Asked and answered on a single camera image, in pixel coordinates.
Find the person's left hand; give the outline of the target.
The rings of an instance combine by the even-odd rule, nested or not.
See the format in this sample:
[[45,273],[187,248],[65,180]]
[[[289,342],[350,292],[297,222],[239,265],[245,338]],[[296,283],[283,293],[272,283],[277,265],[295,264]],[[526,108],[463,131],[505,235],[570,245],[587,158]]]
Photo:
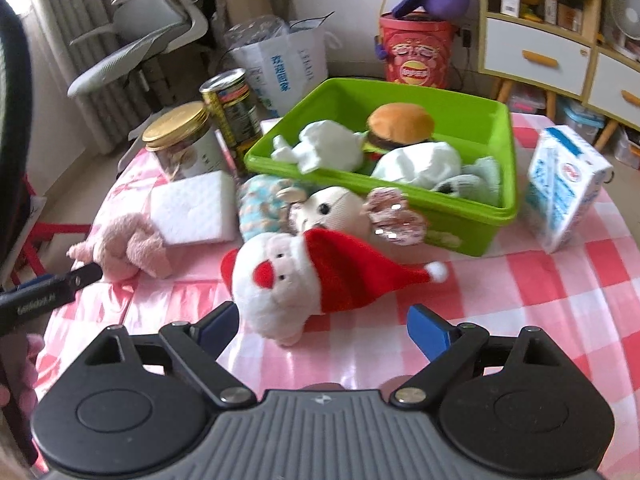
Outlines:
[[[11,401],[14,401],[21,410],[23,422],[30,419],[38,402],[34,389],[38,379],[38,370],[35,362],[39,352],[44,347],[43,338],[39,334],[26,334],[25,340],[27,341],[25,361],[20,367],[20,374],[18,374],[20,388],[17,389],[17,394],[14,394],[2,382],[0,392],[1,407],[5,408]],[[14,452],[4,444],[1,445],[0,470],[2,480],[32,479],[32,474],[27,471],[27,468],[18,460]]]

